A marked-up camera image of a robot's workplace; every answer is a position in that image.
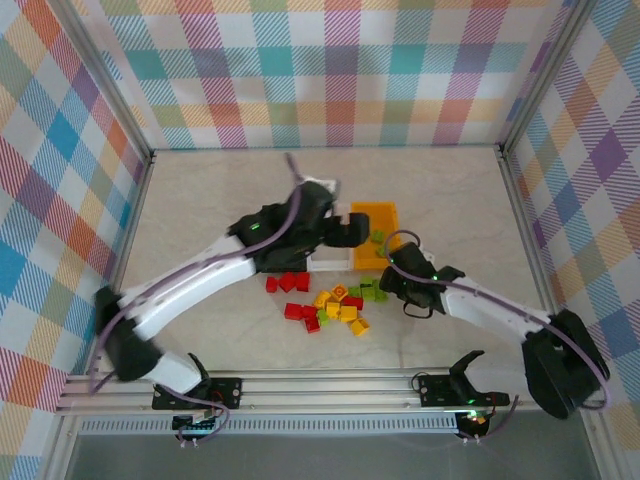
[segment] red block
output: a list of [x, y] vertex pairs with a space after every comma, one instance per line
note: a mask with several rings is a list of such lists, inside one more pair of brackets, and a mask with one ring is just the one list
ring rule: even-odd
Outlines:
[[308, 292], [311, 286], [311, 275], [308, 272], [298, 274], [296, 278], [296, 288], [299, 292]]
[[362, 310], [364, 307], [364, 299], [355, 297], [344, 297], [342, 299], [342, 305], [345, 307], [356, 307], [358, 310]]
[[302, 318], [316, 318], [316, 313], [318, 313], [318, 309], [311, 305], [303, 305], [302, 307]]
[[307, 328], [307, 333], [315, 333], [320, 331], [320, 323], [316, 317], [309, 317], [304, 319], [304, 326]]
[[287, 320], [302, 320], [302, 305], [287, 303], [284, 307], [284, 318]]
[[276, 293], [278, 291], [278, 279], [276, 277], [267, 277], [267, 292]]
[[279, 283], [280, 288], [289, 293], [296, 286], [296, 276], [291, 272], [287, 272], [282, 276]]

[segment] orange tray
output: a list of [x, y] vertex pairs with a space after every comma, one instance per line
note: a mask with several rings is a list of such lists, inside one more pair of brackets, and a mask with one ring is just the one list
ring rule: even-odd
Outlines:
[[[398, 230], [398, 214], [396, 213], [396, 204], [393, 202], [373, 202], [373, 203], [352, 203], [351, 211], [358, 213], [366, 213], [369, 215], [369, 231], [381, 230], [388, 237], [392, 232]], [[398, 248], [402, 244], [400, 236], [391, 239], [389, 248], [391, 250]], [[386, 258], [379, 257], [376, 250], [380, 244], [373, 243], [371, 240], [353, 249], [353, 268], [354, 270], [384, 270], [389, 265]]]

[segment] cable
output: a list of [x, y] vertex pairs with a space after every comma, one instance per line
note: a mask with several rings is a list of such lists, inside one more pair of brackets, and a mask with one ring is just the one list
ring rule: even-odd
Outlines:
[[[265, 248], [269, 245], [271, 245], [272, 243], [274, 243], [275, 241], [277, 241], [280, 237], [282, 237], [282, 235], [284, 235], [286, 233], [286, 231], [291, 227], [291, 225], [293, 224], [296, 215], [298, 214], [298, 211], [300, 210], [300, 203], [302, 201], [302, 191], [300, 189], [300, 186], [302, 184], [303, 177], [300, 174], [298, 167], [295, 163], [295, 161], [293, 160], [293, 157], [291, 154], [287, 153], [285, 154], [285, 160], [287, 162], [287, 166], [289, 167], [289, 170], [291, 170], [291, 173], [293, 174], [293, 178], [294, 178], [294, 184], [295, 184], [295, 188], [293, 190], [293, 194], [292, 194], [292, 198], [291, 198], [291, 208], [289, 209], [289, 212], [287, 214], [287, 218], [285, 219], [284, 223], [282, 224], [282, 226], [278, 229], [277, 232], [275, 232], [272, 236], [270, 236], [269, 238], [267, 238], [266, 240], [263, 240], [260, 243], [257, 243], [255, 245], [252, 245], [250, 247], [246, 247], [246, 248], [242, 248], [236, 252], [230, 252], [230, 253], [225, 253], [225, 254], [221, 254], [221, 255], [213, 255], [209, 258], [206, 258], [204, 260], [198, 261], [198, 262], [193, 262], [190, 263], [188, 265], [185, 265], [184, 267], [176, 270], [175, 272], [173, 272], [172, 274], [168, 275], [167, 277], [159, 280], [158, 282], [156, 282], [155, 284], [151, 285], [149, 288], [147, 288], [144, 292], [142, 292], [138, 297], [136, 297], [134, 300], [132, 300], [130, 303], [128, 303], [126, 306], [122, 307], [122, 309], [109, 321], [109, 323], [107, 323], [107, 325], [104, 327], [104, 329], [102, 330], [102, 332], [100, 333], [100, 335], [98, 336], [98, 341], [96, 344], [96, 348], [95, 351], [93, 353], [93, 356], [91, 357], [91, 361], [89, 363], [89, 395], [95, 395], [104, 385], [105, 383], [107, 383], [114, 375], [114, 372], [110, 372], [105, 378], [103, 378], [99, 383], [96, 384], [96, 363], [98, 361], [98, 357], [99, 354], [102, 352], [102, 350], [104, 349], [104, 346], [107, 342], [107, 338], [109, 338], [109, 335], [111, 335], [111, 332], [113, 331], [113, 329], [115, 328], [115, 326], [122, 321], [125, 316], [127, 315], [127, 313], [129, 313], [134, 307], [137, 307], [139, 305], [142, 305], [145, 301], [147, 301], [149, 298], [152, 297], [152, 295], [154, 295], [155, 293], [157, 293], [159, 290], [161, 290], [162, 288], [164, 288], [166, 285], [172, 283], [173, 281], [175, 281], [176, 279], [182, 277], [183, 275], [196, 270], [196, 269], [200, 269], [203, 270], [209, 266], [211, 266], [214, 263], [217, 262], [221, 262], [224, 260], [229, 260], [232, 258], [237, 258], [237, 257], [244, 257], [246, 255], [249, 255], [250, 253], [256, 252], [262, 248]], [[182, 400], [186, 400], [192, 403], [198, 403], [201, 405], [208, 405], [211, 406], [213, 408], [217, 408], [220, 410], [223, 410], [226, 412], [226, 416], [225, 416], [225, 420], [224, 422], [222, 422], [222, 424], [216, 428], [212, 433], [208, 434], [206, 437], [204, 437], [203, 439], [200, 440], [200, 442], [204, 442], [207, 441], [208, 439], [210, 439], [211, 437], [213, 437], [216, 433], [218, 433], [220, 430], [222, 430], [222, 428], [224, 428], [227, 424], [227, 422], [229, 421], [229, 409], [221, 404], [221, 403], [217, 403], [217, 402], [211, 402], [208, 400], [200, 400], [197, 398], [191, 398], [191, 397], [187, 397], [186, 395], [183, 395], [181, 393], [178, 393], [166, 386], [162, 386], [165, 390], [167, 390], [169, 393], [171, 393], [173, 396], [175, 396], [176, 398], [182, 399]], [[180, 431], [178, 431], [178, 436], [181, 439], [182, 445], [184, 446], [184, 440], [182, 439], [182, 434]]]
[[485, 300], [489, 300], [490, 302], [493, 302], [494, 304], [498, 305], [499, 307], [502, 307], [505, 310], [508, 310], [508, 311], [510, 311], [512, 313], [515, 313], [516, 315], [521, 316], [521, 317], [525, 318], [526, 320], [529, 320], [529, 321], [541, 326], [542, 328], [548, 330], [549, 332], [553, 333], [556, 337], [558, 337], [560, 340], [562, 340], [569, 348], [571, 348], [580, 357], [580, 359], [593, 372], [593, 374], [595, 375], [596, 379], [598, 380], [598, 383], [600, 383], [600, 386], [602, 387], [602, 391], [604, 393], [604, 400], [602, 401], [602, 404], [601, 405], [597, 405], [597, 406], [595, 406], [595, 405], [583, 405], [582, 408], [584, 408], [586, 410], [595, 410], [595, 411], [602, 411], [602, 410], [606, 410], [607, 408], [609, 408], [609, 406], [611, 405], [611, 392], [609, 390], [609, 387], [607, 386], [607, 380], [604, 378], [604, 375], [602, 375], [602, 372], [600, 372], [600, 369], [593, 362], [593, 360], [591, 360], [591, 358], [589, 358], [589, 355], [587, 355], [585, 353], [585, 351], [582, 350], [582, 348], [580, 348], [573, 340], [571, 340], [571, 338], [569, 338], [568, 335], [566, 335], [565, 333], [563, 333], [562, 331], [560, 331], [559, 329], [557, 329], [553, 325], [549, 325], [548, 323], [543, 322], [542, 320], [540, 320], [540, 319], [538, 319], [538, 318], [536, 318], [536, 317], [534, 317], [532, 315], [529, 315], [527, 312], [525, 312], [521, 308], [518, 308], [515, 305], [511, 305], [510, 303], [505, 302], [501, 298], [495, 297], [495, 296], [493, 296], [493, 295], [491, 295], [489, 293], [486, 293], [486, 292], [484, 292], [482, 290], [477, 290], [477, 289], [475, 289], [473, 287], [469, 287], [467, 285], [461, 285], [459, 283], [445, 282], [443, 280], [433, 280], [431, 278], [417, 277], [415, 275], [410, 274], [409, 272], [405, 272], [400, 267], [398, 267], [395, 263], [393, 263], [393, 261], [391, 260], [391, 252], [389, 250], [389, 244], [390, 244], [391, 239], [393, 237], [395, 237], [396, 235], [399, 235], [401, 233], [404, 233], [404, 234], [412, 236], [416, 240], [418, 246], [420, 246], [420, 237], [418, 237], [417, 234], [415, 234], [414, 232], [412, 232], [410, 230], [396, 230], [391, 235], [389, 235], [387, 237], [387, 240], [384, 242], [384, 252], [385, 252], [385, 256], [387, 257], [387, 260], [389, 260], [389, 265], [391, 265], [391, 268], [393, 268], [396, 272], [398, 272], [403, 277], [405, 277], [405, 278], [407, 278], [409, 280], [412, 280], [414, 282], [425, 283], [425, 284], [430, 284], [430, 285], [440, 285], [440, 286], [443, 286], [443, 287], [450, 287], [450, 288], [457, 288], [458, 290], [469, 292], [469, 293], [473, 294], [474, 296], [482, 297]]

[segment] yellow block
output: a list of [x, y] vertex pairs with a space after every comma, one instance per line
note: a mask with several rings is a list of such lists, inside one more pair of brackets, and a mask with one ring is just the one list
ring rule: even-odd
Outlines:
[[340, 309], [340, 321], [342, 323], [353, 322], [358, 319], [358, 307], [342, 307]]
[[358, 318], [355, 322], [351, 323], [350, 328], [353, 334], [356, 337], [359, 337], [363, 333], [367, 333], [369, 331], [369, 322], [364, 318]]
[[349, 291], [347, 290], [347, 287], [345, 287], [341, 283], [339, 283], [338, 285], [336, 285], [331, 289], [331, 294], [333, 295], [333, 298], [335, 298], [339, 302], [341, 302], [342, 299], [346, 297], [348, 293]]
[[326, 290], [321, 291], [316, 299], [313, 301], [313, 306], [318, 310], [324, 310], [327, 306], [327, 301], [331, 299], [331, 294]]
[[327, 302], [327, 315], [333, 320], [337, 320], [340, 316], [340, 304], [336, 302]]

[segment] plaid wall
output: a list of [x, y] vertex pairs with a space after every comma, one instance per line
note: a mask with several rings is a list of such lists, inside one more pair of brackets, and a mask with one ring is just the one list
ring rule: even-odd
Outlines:
[[0, 12], [0, 479], [29, 479], [142, 162], [45, 1]]
[[516, 148], [556, 298], [609, 361], [640, 478], [640, 0], [601, 0]]
[[560, 3], [74, 0], [174, 149], [495, 143]]

